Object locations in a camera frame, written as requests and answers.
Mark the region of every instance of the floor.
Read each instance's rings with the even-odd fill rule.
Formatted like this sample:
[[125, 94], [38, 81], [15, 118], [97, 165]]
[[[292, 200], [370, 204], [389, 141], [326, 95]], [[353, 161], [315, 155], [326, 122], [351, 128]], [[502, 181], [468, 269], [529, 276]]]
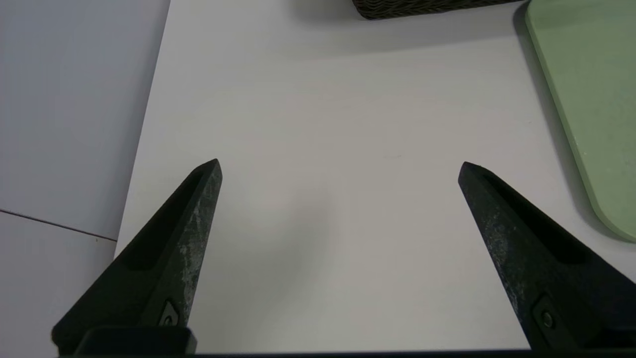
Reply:
[[0, 357], [112, 261], [169, 0], [0, 0]]

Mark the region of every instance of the white table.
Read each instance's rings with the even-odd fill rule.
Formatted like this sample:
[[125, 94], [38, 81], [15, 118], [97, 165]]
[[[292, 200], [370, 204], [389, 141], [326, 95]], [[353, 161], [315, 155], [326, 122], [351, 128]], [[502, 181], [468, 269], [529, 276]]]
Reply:
[[636, 278], [636, 248], [591, 213], [519, 6], [368, 22], [348, 0], [172, 2], [117, 249], [220, 160], [199, 352], [527, 347], [464, 161]]

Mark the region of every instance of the green cutting board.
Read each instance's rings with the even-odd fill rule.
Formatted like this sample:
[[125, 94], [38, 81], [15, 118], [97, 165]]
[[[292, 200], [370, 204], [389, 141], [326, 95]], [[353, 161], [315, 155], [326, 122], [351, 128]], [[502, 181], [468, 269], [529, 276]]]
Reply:
[[636, 0], [533, 0], [526, 16], [594, 211], [636, 241]]

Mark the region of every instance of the woven basket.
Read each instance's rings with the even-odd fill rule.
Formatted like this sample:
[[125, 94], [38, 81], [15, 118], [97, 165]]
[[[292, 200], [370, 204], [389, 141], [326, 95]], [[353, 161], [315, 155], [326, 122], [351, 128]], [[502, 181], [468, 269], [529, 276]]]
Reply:
[[519, 0], [353, 0], [360, 15], [369, 20], [440, 13], [513, 1]]

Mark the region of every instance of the screw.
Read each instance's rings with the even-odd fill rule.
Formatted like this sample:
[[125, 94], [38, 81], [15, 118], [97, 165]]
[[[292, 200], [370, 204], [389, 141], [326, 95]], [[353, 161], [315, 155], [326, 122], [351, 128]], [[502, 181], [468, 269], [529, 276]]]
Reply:
[[552, 328], [555, 326], [555, 320], [552, 318], [552, 315], [548, 311], [543, 311], [541, 313], [541, 319], [543, 319], [543, 325], [547, 328]]
[[163, 319], [164, 326], [172, 326], [172, 317], [168, 316]]

